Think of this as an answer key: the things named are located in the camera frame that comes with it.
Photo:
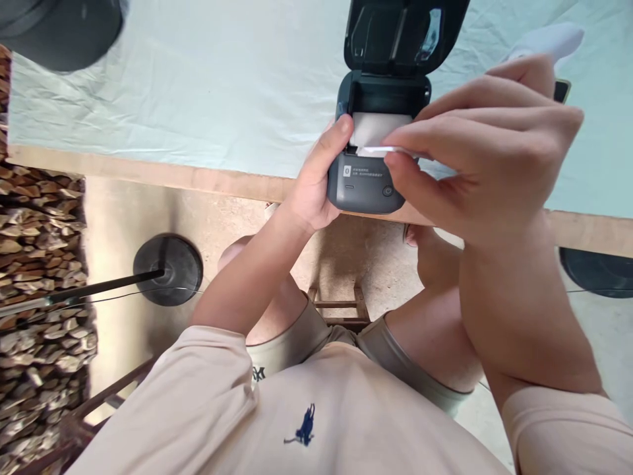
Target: smartphone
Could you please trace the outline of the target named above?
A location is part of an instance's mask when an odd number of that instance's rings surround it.
[[[568,80],[557,79],[556,88],[554,89],[554,100],[564,104],[569,95],[569,90],[572,88],[572,83]]]

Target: printer lid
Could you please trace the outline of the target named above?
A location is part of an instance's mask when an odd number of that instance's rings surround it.
[[[469,0],[351,0],[344,56],[351,70],[412,77],[455,45]]]

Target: light blue tablecloth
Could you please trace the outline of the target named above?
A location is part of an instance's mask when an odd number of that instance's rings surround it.
[[[15,57],[9,142],[295,177],[348,69],[349,3],[132,0],[112,50],[56,75]],[[524,33],[586,29],[562,70],[585,124],[548,207],[633,218],[633,4],[472,0],[430,75],[433,98],[483,73]]]

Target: stool leg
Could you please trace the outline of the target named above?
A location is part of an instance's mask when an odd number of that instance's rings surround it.
[[[354,298],[356,300],[356,315],[358,315],[360,320],[369,322],[369,312],[367,311],[367,304],[365,304],[363,289],[360,286],[354,286]]]

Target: black round base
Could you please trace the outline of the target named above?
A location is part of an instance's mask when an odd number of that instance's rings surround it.
[[[202,282],[202,259],[183,238],[165,234],[147,241],[134,257],[134,273],[165,269],[162,277],[136,284],[148,300],[164,307],[182,305]]]
[[[633,297],[633,259],[560,248],[560,263],[580,287],[610,298]]]

